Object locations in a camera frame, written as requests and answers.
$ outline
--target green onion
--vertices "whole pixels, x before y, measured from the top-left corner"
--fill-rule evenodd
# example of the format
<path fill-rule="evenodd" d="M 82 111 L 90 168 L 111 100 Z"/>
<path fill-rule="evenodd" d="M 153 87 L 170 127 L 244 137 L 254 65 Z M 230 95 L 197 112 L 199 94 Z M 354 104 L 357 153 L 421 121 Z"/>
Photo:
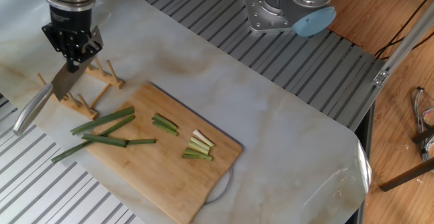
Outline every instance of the green onion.
<path fill-rule="evenodd" d="M 203 159 L 207 161 L 212 161 L 212 156 L 209 155 L 182 155 L 184 159 Z"/>
<path fill-rule="evenodd" d="M 189 148 L 194 149 L 194 150 L 196 150 L 196 151 L 198 151 L 198 152 L 201 152 L 201 153 L 203 153 L 203 154 L 206 154 L 206 155 L 210 152 L 209 150 L 206 150 L 206 149 L 204 149 L 203 147 L 200 147 L 199 145 L 195 144 L 195 143 L 192 142 L 192 141 L 189 141 L 189 142 L 187 143 L 187 145 L 189 146 Z"/>
<path fill-rule="evenodd" d="M 80 149 L 84 149 L 86 146 L 88 146 L 92 143 L 93 143 L 92 141 L 85 141 L 84 143 L 80 143 L 79 145 L 66 150 L 65 152 L 61 153 L 60 155 L 57 155 L 56 157 L 52 158 L 53 164 L 55 164 L 55 163 L 59 162 L 60 160 L 63 160 L 64 158 L 74 154 L 75 152 L 77 152 Z"/>
<path fill-rule="evenodd" d="M 197 136 L 198 139 L 200 139 L 204 143 L 208 144 L 208 146 L 210 146 L 210 147 L 214 146 L 214 143 L 212 143 L 212 141 L 210 141 L 208 138 L 206 138 L 204 135 L 202 135 L 202 133 L 200 131 L 195 130 L 193 132 L 193 135 Z"/>
<path fill-rule="evenodd" d="M 154 114 L 154 117 L 152 117 L 152 119 L 153 119 L 155 122 L 158 122 L 158 123 L 160 123 L 161 125 L 163 125 L 163 126 L 165 126 L 165 127 L 167 127 L 167 128 L 170 128 L 170 129 L 172 129 L 172 130 L 174 130 L 174 131 L 177 131 L 177 129 L 178 129 L 178 127 L 175 126 L 175 124 L 173 124 L 171 121 L 169 121 L 168 119 L 162 117 L 161 115 L 159 115 L 159 114 L 157 114 L 157 113 Z"/>
<path fill-rule="evenodd" d="M 109 129 L 105 130 L 104 132 L 101 132 L 99 136 L 108 136 L 110 133 L 116 131 L 117 129 L 121 128 L 122 126 L 128 124 L 130 121 L 132 121 L 135 118 L 134 115 L 130 115 L 127 118 L 123 119 L 121 122 L 115 124 L 114 126 L 110 127 Z M 85 141 L 75 147 L 72 147 L 65 152 L 61 153 L 60 155 L 57 155 L 56 157 L 52 158 L 53 164 L 59 162 L 60 160 L 63 160 L 64 158 L 74 154 L 80 149 L 84 149 L 86 146 L 92 144 L 92 141 Z"/>
<path fill-rule="evenodd" d="M 190 137 L 190 141 L 194 142 L 195 144 L 199 145 L 200 147 L 203 147 L 204 149 L 210 150 L 211 147 L 206 145 L 205 143 L 202 143 L 199 139 L 195 138 L 194 136 Z"/>
<path fill-rule="evenodd" d="M 156 143 L 156 139 L 135 139 L 135 140 L 129 140 L 127 142 L 127 145 L 140 145 L 140 144 L 149 144 L 149 143 Z"/>
<path fill-rule="evenodd" d="M 88 122 L 88 123 L 85 123 L 81 126 L 78 126 L 74 129 L 72 129 L 71 132 L 73 133 L 73 135 L 76 135 L 80 132 L 84 132 L 86 130 L 95 128 L 95 127 L 100 126 L 102 124 L 105 124 L 107 122 L 111 122 L 115 119 L 119 119 L 119 118 L 122 118 L 124 116 L 131 115 L 132 113 L 134 113 L 134 108 L 128 107 L 128 108 L 122 109 L 118 112 L 111 113 L 110 115 L 106 115 L 106 116 L 100 117 L 98 119 L 95 119 L 92 122 Z"/>
<path fill-rule="evenodd" d="M 104 144 L 118 146 L 118 147 L 127 147 L 127 142 L 119 138 L 109 138 L 106 136 L 96 136 L 91 134 L 84 134 L 81 138 L 89 141 L 104 143 Z"/>
<path fill-rule="evenodd" d="M 178 136 L 177 132 L 175 132 L 174 130 L 172 130 L 170 128 L 165 127 L 163 124 L 160 124 L 159 122 L 153 122 L 152 125 L 157 126 L 158 128 L 165 130 L 167 133 L 170 133 L 174 136 Z"/>
<path fill-rule="evenodd" d="M 198 151 L 192 150 L 192 149 L 189 149 L 189 148 L 186 148 L 184 150 L 184 154 L 185 155 L 202 155 L 202 153 L 199 153 Z"/>

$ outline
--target cable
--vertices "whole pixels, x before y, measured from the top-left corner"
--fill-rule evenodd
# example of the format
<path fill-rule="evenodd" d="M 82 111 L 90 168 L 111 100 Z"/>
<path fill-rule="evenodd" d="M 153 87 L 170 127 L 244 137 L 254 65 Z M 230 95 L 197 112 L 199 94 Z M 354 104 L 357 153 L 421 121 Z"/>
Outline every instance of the cable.
<path fill-rule="evenodd" d="M 422 95 L 422 93 L 425 93 L 431 100 L 434 101 L 434 98 L 427 91 L 425 91 L 424 88 L 421 88 L 421 87 L 417 88 L 417 93 L 416 93 L 416 96 L 414 97 L 414 114 L 415 114 L 417 122 L 418 122 L 419 133 L 422 133 L 425 130 L 425 127 L 424 127 L 425 123 L 423 120 L 423 116 L 421 116 L 420 111 L 419 111 L 419 101 L 420 101 L 420 95 Z M 429 155 L 429 149 L 433 145 L 434 145 L 434 136 L 423 140 L 423 142 L 420 144 L 420 149 L 422 151 L 422 159 L 424 162 L 427 162 L 428 160 L 430 160 L 432 158 L 431 155 Z"/>
<path fill-rule="evenodd" d="M 410 16 L 410 18 L 407 20 L 407 22 L 400 28 L 400 30 L 395 34 L 395 36 L 390 40 L 390 42 L 385 45 L 383 48 L 381 48 L 377 53 L 376 53 L 376 59 L 379 59 L 381 54 L 383 54 L 384 51 L 386 51 L 386 49 L 392 45 L 395 45 L 396 43 L 399 43 L 400 41 L 403 40 L 403 38 L 401 38 L 400 40 L 396 41 L 394 44 L 393 40 L 395 40 L 395 38 L 397 38 L 399 36 L 399 34 L 401 34 L 401 32 L 407 27 L 407 25 L 410 23 L 410 21 L 415 17 L 415 15 L 419 12 L 419 10 L 423 7 L 423 5 L 427 2 L 428 0 L 424 0 L 417 8 L 416 10 L 413 12 L 413 14 Z"/>
<path fill-rule="evenodd" d="M 415 50 L 416 48 L 419 48 L 422 44 L 424 44 L 426 41 L 428 41 L 430 38 L 432 38 L 434 36 L 434 31 L 431 33 L 431 34 L 429 34 L 429 36 L 427 37 L 427 38 L 425 38 L 425 39 L 423 39 L 420 43 L 418 43 L 418 44 L 416 44 L 413 48 L 412 48 L 412 50 Z M 388 59 L 388 58 L 390 58 L 390 56 L 387 56 L 387 57 L 384 57 L 384 58 L 380 58 L 380 59 Z"/>

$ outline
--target metal bracket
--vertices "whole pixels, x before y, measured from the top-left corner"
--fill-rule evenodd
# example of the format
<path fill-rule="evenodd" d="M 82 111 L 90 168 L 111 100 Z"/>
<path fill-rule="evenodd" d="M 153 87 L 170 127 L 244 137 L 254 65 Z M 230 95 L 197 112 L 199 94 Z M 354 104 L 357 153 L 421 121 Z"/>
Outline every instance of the metal bracket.
<path fill-rule="evenodd" d="M 382 87 L 387 80 L 387 77 L 398 67 L 404 58 L 410 53 L 413 47 L 421 40 L 425 33 L 434 25 L 434 3 L 420 17 L 419 21 L 414 25 L 412 30 L 402 40 L 399 47 L 383 65 L 381 71 L 375 76 L 372 84 Z"/>
<path fill-rule="evenodd" d="M 253 31 L 272 33 L 292 30 L 281 10 L 271 7 L 265 0 L 245 0 L 245 8 Z"/>
<path fill-rule="evenodd" d="M 377 87 L 383 87 L 383 85 L 386 83 L 387 79 L 389 78 L 390 73 L 385 71 L 385 70 L 381 70 L 380 72 L 378 72 L 378 74 L 375 76 L 374 81 L 372 81 L 372 84 L 374 86 Z"/>

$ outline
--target knife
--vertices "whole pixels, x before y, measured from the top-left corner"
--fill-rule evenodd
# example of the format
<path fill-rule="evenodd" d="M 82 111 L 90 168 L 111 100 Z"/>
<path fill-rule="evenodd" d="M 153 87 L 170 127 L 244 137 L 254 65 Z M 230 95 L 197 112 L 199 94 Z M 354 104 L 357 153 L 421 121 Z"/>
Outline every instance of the knife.
<path fill-rule="evenodd" d="M 97 26 L 95 26 L 92 31 L 92 36 L 87 44 L 91 45 L 95 49 L 101 49 L 103 45 L 102 38 Z M 68 63 L 65 63 L 61 70 L 56 74 L 53 81 L 48 83 L 41 91 L 39 91 L 21 111 L 21 114 L 18 116 L 18 119 L 14 124 L 14 133 L 20 136 L 27 129 L 36 116 L 38 116 L 39 112 L 41 112 L 52 94 L 55 94 L 56 98 L 61 101 L 84 73 L 95 55 L 90 56 L 86 61 L 82 62 L 79 65 L 79 69 L 74 73 L 69 71 Z"/>

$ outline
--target wooden peg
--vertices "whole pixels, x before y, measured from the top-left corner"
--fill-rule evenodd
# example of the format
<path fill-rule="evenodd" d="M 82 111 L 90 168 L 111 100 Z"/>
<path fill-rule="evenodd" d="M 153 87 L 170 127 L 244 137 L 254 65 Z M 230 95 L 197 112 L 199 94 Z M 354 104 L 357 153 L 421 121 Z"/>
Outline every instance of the wooden peg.
<path fill-rule="evenodd" d="M 98 68 L 90 65 L 90 66 L 88 66 L 88 69 L 86 69 L 86 73 L 88 75 L 95 77 L 96 79 L 99 79 L 100 81 L 111 84 L 115 88 L 121 89 L 125 82 L 116 76 L 115 70 L 110 63 L 110 60 L 107 60 L 107 65 L 110 69 L 111 74 L 107 73 L 105 71 L 102 71 L 102 73 L 104 73 L 104 75 L 102 75 L 102 73 L 101 73 L 101 70 L 102 70 L 101 64 L 99 63 L 99 61 L 98 62 L 96 62 L 96 61 L 97 61 L 97 59 L 95 58 L 95 63 L 98 66 Z"/>
<path fill-rule="evenodd" d="M 113 78 L 115 79 L 116 82 L 119 82 L 119 80 L 117 79 L 115 70 L 114 70 L 113 66 L 111 66 L 110 60 L 107 60 L 107 65 L 108 65 L 108 68 L 110 69 L 111 76 L 113 76 Z"/>
<path fill-rule="evenodd" d="M 71 92 L 68 92 L 66 95 L 68 95 L 69 99 L 74 103 L 75 106 L 80 107 L 80 103 L 75 100 L 74 96 L 71 94 Z"/>
<path fill-rule="evenodd" d="M 42 85 L 46 86 L 47 83 L 45 82 L 45 80 L 42 78 L 41 74 L 36 73 L 36 76 L 39 78 L 39 81 L 41 81 Z"/>
<path fill-rule="evenodd" d="M 89 108 L 89 105 L 87 105 L 86 101 L 84 100 L 84 97 L 81 94 L 78 94 L 77 96 L 79 97 L 79 100 L 80 100 L 81 104 L 85 107 L 86 111 L 88 113 L 92 113 L 92 111 Z"/>
<path fill-rule="evenodd" d="M 107 84 L 107 86 L 102 90 L 102 92 L 95 98 L 95 100 L 90 105 L 90 108 L 93 109 L 98 101 L 101 99 L 102 95 L 107 92 L 107 90 L 111 87 L 111 84 Z"/>
<path fill-rule="evenodd" d="M 67 106 L 67 107 L 69 107 L 69 108 L 75 110 L 76 112 L 78 112 L 78 113 L 80 113 L 80 114 L 86 116 L 86 117 L 89 118 L 89 119 L 92 119 L 92 120 L 93 120 L 93 119 L 98 118 L 99 113 L 98 113 L 97 111 L 93 110 L 93 109 L 89 109 L 89 110 L 88 110 L 88 109 L 87 109 L 88 106 L 86 106 L 87 104 L 86 104 L 86 102 L 84 101 L 84 99 L 83 99 L 84 102 L 81 101 L 82 103 L 79 103 L 78 101 L 75 100 L 75 102 L 78 103 L 79 106 L 77 106 L 77 105 L 74 103 L 74 100 L 75 100 L 75 99 L 63 99 L 63 100 L 62 100 L 62 104 L 63 104 L 64 106 Z"/>
<path fill-rule="evenodd" d="M 97 56 L 95 56 L 95 63 L 96 63 L 96 66 L 98 67 L 98 70 L 100 71 L 101 75 L 106 76 L 106 73 L 102 69 L 102 66 L 101 66 L 100 61 L 98 60 Z"/>

